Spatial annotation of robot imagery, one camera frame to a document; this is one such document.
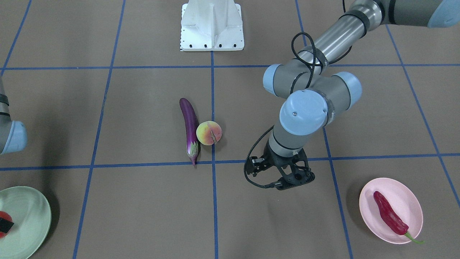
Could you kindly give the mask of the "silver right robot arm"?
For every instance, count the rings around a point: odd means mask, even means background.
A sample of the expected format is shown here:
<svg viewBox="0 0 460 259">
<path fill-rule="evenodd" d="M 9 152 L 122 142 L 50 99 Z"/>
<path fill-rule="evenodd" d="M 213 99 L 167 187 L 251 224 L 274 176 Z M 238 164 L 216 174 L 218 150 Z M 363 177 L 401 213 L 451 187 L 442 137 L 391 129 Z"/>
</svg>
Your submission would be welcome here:
<svg viewBox="0 0 460 259">
<path fill-rule="evenodd" d="M 21 121 L 11 119 L 9 106 L 4 84 L 0 79 L 0 151 L 2 155 L 23 151 L 28 142 L 25 125 Z"/>
</svg>

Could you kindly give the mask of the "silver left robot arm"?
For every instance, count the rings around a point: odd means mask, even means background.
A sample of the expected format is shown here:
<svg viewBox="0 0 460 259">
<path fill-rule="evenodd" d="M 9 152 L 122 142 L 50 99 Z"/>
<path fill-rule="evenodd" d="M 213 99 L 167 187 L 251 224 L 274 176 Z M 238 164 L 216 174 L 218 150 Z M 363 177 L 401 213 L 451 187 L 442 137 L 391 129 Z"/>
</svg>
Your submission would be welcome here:
<svg viewBox="0 0 460 259">
<path fill-rule="evenodd" d="M 268 130 L 263 155 L 247 157 L 246 179 L 273 166 L 281 178 L 257 187 L 287 190 L 315 179 L 304 145 L 312 134 L 349 110 L 363 93 L 353 74 L 327 77 L 322 72 L 343 58 L 356 41 L 381 25 L 447 28 L 458 22 L 458 0 L 356 0 L 318 39 L 305 34 L 309 46 L 300 51 L 292 47 L 294 59 L 269 66 L 263 75 L 266 91 L 285 101 L 278 121 Z"/>
</svg>

